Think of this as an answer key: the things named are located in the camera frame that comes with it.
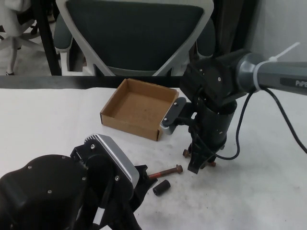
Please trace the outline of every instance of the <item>bolt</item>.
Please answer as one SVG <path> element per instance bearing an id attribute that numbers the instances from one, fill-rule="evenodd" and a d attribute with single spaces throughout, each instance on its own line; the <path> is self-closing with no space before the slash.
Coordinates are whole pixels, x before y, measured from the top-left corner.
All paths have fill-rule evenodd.
<path id="1" fill-rule="evenodd" d="M 156 179 L 156 178 L 159 178 L 159 177 L 162 177 L 162 176 L 166 176 L 166 175 L 169 175 L 169 174 L 172 174 L 172 173 L 179 173 L 181 174 L 183 172 L 183 169 L 182 169 L 182 166 L 181 165 L 176 165 L 176 168 L 173 168 L 173 169 L 168 169 L 168 170 L 165 170 L 165 171 L 162 171 L 162 172 L 157 172 L 155 174 L 151 174 L 149 175 L 149 179 Z"/>
<path id="2" fill-rule="evenodd" d="M 215 162 L 211 162 L 211 163 L 208 163 L 208 165 L 210 165 L 211 167 L 215 167 L 216 163 Z"/>
<path id="3" fill-rule="evenodd" d="M 185 157 L 185 158 L 188 158 L 188 157 L 191 157 L 191 153 L 188 151 L 188 150 L 184 150 L 182 155 Z"/>

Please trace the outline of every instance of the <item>open cardboard box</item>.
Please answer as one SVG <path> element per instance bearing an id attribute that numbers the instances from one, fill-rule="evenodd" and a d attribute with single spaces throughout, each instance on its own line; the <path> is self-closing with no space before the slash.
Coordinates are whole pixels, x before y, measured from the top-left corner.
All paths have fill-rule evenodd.
<path id="1" fill-rule="evenodd" d="M 178 95 L 167 87 L 125 79 L 100 112 L 101 123 L 158 141 L 160 123 Z"/>

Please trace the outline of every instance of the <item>white table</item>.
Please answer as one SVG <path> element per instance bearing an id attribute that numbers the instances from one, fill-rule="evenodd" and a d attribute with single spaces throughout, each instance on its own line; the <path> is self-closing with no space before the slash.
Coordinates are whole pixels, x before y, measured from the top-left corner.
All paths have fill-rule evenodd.
<path id="1" fill-rule="evenodd" d="M 46 154 L 69 156 L 92 133 L 111 136 L 135 164 L 148 173 L 181 164 L 184 172 L 167 179 L 162 197 L 152 190 L 135 212 L 144 230 L 305 230 L 307 226 L 307 155 L 290 134 L 275 102 L 254 95 L 240 135 L 241 155 L 217 160 L 195 175 L 182 156 L 191 137 L 187 127 L 154 142 L 104 127 L 99 112 L 113 89 L 0 90 L 0 176 Z M 306 97 L 278 92 L 302 141 L 307 144 Z M 236 151 L 235 130 L 244 99 L 220 154 Z"/>

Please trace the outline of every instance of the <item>white zip tie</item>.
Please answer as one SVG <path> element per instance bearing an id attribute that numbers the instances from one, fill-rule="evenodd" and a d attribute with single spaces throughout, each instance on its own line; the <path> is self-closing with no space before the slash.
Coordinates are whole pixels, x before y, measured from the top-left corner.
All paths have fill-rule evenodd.
<path id="1" fill-rule="evenodd" d="M 261 63 L 259 63 L 255 69 L 254 69 L 254 72 L 253 72 L 253 80 L 254 80 L 254 85 L 257 89 L 257 91 L 260 91 L 261 88 L 259 86 L 259 83 L 258 83 L 258 71 L 260 69 L 260 67 L 263 65 L 263 64 L 266 64 L 266 63 L 269 63 L 269 62 L 278 62 L 278 58 L 282 57 L 283 55 L 285 55 L 286 53 L 288 53 L 290 50 L 294 49 L 295 47 L 297 47 L 298 45 L 300 45 L 301 43 L 300 42 L 296 42 L 294 43 L 292 46 L 290 46 L 289 48 L 287 48 L 286 50 L 284 50 L 283 52 L 281 52 L 280 54 L 276 55 L 276 56 L 273 56 L 273 57 L 270 57 L 267 61 L 263 61 Z"/>

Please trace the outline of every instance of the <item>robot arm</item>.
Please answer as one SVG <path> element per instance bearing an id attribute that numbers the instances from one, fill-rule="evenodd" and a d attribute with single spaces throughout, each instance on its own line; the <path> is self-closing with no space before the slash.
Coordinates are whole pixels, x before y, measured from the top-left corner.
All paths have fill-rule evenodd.
<path id="1" fill-rule="evenodd" d="M 48 155 L 0 179 L 2 230 L 141 230 L 133 212 L 157 179 L 94 134 L 71 157 Z"/>
<path id="2" fill-rule="evenodd" d="M 255 75 L 257 65 L 264 61 L 261 55 L 239 50 L 188 66 L 180 89 L 191 102 L 178 98 L 161 122 L 167 134 L 178 125 L 189 126 L 192 143 L 187 150 L 191 156 L 188 170 L 198 173 L 215 160 L 226 143 L 236 99 L 254 91 L 257 80 L 261 88 L 307 95 L 307 62 L 268 62 L 258 66 Z"/>
<path id="3" fill-rule="evenodd" d="M 237 84 L 244 92 L 255 88 L 254 70 L 265 61 L 261 55 L 245 55 L 237 66 Z M 260 87 L 307 95 L 307 62 L 268 62 L 257 74 Z"/>

